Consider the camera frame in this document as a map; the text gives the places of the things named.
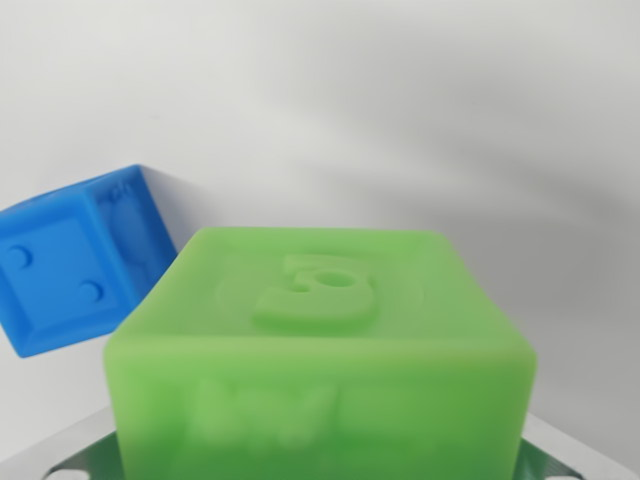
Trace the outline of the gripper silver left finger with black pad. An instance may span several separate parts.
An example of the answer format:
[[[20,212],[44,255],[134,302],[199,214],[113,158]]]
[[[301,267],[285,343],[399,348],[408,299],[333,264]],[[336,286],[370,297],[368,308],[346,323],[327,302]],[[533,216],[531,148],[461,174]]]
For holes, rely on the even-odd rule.
[[[115,432],[110,407],[1,462],[2,479],[45,479],[52,469],[74,454]]]

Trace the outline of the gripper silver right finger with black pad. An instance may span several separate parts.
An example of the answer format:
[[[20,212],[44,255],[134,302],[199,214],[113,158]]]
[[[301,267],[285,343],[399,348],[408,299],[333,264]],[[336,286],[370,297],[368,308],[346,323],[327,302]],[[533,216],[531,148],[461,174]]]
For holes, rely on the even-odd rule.
[[[604,454],[528,413],[515,479],[638,479]]]

